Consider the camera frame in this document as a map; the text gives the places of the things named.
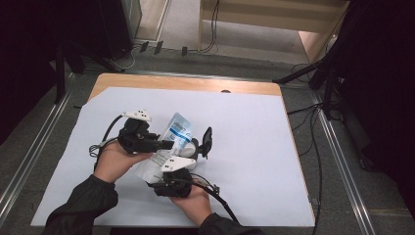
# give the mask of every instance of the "white backdrop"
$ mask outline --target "white backdrop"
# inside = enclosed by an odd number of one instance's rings
[[[220,187],[220,196],[243,225],[314,225],[282,97],[114,87],[82,108],[31,225],[43,226],[49,213],[92,173],[95,159],[88,148],[102,140],[114,118],[143,109],[153,117],[149,130],[158,134],[176,112],[193,123],[200,141],[212,127],[208,160],[199,158],[194,172]],[[125,121],[120,119],[109,137],[117,136]],[[157,197],[134,169],[116,183],[118,205],[95,224],[194,226],[168,198]],[[214,212],[229,217],[214,198],[210,201]]]

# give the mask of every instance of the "black jacket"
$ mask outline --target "black jacket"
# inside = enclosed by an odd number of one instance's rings
[[[91,234],[94,219],[116,206],[115,185],[94,175],[76,186],[68,201],[55,209],[46,221],[42,234]],[[243,227],[216,213],[205,219],[198,230],[201,235],[264,234],[256,228]]]

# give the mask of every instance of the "human hand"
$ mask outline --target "human hand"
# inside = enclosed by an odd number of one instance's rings
[[[151,157],[153,153],[127,154],[117,141],[108,144],[101,153],[94,175],[101,180],[115,183],[133,165]]]
[[[170,198],[170,200],[198,226],[201,226],[205,219],[211,215],[208,193],[195,185],[192,185],[192,191],[187,198]]]

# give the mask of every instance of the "metal frame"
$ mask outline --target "metal frame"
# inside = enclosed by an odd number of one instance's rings
[[[321,103],[322,100],[316,91],[311,91],[311,95],[314,101],[314,104]],[[328,121],[323,113],[319,113],[320,121],[323,126],[324,132],[329,141],[330,148],[332,149],[333,155],[335,157],[336,164],[339,168],[339,173],[342,177],[343,184],[345,185],[348,198],[353,208],[354,215],[356,216],[357,223],[360,226],[362,234],[365,235],[375,235],[375,228],[372,224],[370,215],[366,206],[363,202],[363,199],[357,189],[357,186],[354,182],[353,176],[350,172],[350,169],[347,166],[347,160],[342,151],[341,144],[336,137],[335,130],[330,121]]]
[[[43,150],[50,134],[52,133],[56,123],[58,122],[59,117],[61,116],[70,96],[71,88],[74,83],[75,75],[71,73],[67,81],[67,93],[62,98],[61,102],[54,105],[49,116],[46,118],[43,123],[42,128],[31,144],[29,150],[27,151],[24,159],[22,160],[21,165],[7,186],[6,190],[1,196],[0,199],[0,228],[3,226],[4,221],[6,220],[7,215],[12,209],[13,204],[18,198],[23,186],[30,175],[34,165],[36,164],[37,159],[39,158],[40,153]]]
[[[197,74],[184,74],[184,73],[171,73],[171,72],[152,72],[152,71],[137,71],[134,74],[147,74],[147,75],[164,75],[164,76],[183,76],[183,77],[201,77],[201,78],[210,78],[210,79],[231,79],[231,80],[249,80],[249,81],[264,81],[260,79],[249,79],[241,77],[229,77],[229,76],[216,76],[216,75],[197,75]],[[13,179],[9,183],[7,189],[3,193],[0,199],[0,228],[2,227],[4,221],[6,220],[7,215],[9,214],[14,202],[16,201],[18,195],[20,194],[23,186],[31,173],[40,153],[43,150],[51,132],[53,131],[59,117],[61,116],[71,94],[71,89],[75,81],[75,74],[71,73],[68,77],[67,88],[68,91],[63,97],[62,101],[55,105],[51,110],[50,115],[47,117],[45,123],[37,134],[35,140],[33,141],[30,149],[27,151],[20,167],[15,173]],[[302,84],[285,84],[280,85],[285,88],[305,88]],[[321,103],[321,97],[315,92],[311,91],[312,99],[315,104]],[[349,197],[351,206],[353,208],[354,214],[356,216],[357,222],[360,226],[362,234],[365,235],[375,235],[375,229],[372,224],[368,210],[365,207],[363,199],[357,189],[357,186],[353,180],[350,169],[347,166],[347,160],[342,151],[341,145],[337,139],[335,130],[330,121],[326,119],[324,114],[319,114],[320,121],[322,123],[324,132],[329,141],[330,148],[332,149],[333,155],[335,157],[336,164],[339,168],[340,175],[342,177],[343,183],[346,188],[347,195]]]

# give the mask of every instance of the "person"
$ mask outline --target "person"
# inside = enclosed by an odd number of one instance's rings
[[[117,204],[115,182],[151,155],[129,155],[117,141],[108,144],[93,174],[73,189],[65,204],[52,211],[42,234],[91,234],[94,219]],[[208,194],[199,187],[193,186],[187,198],[170,200],[199,227],[198,234],[264,234],[260,229],[244,227],[212,212]]]

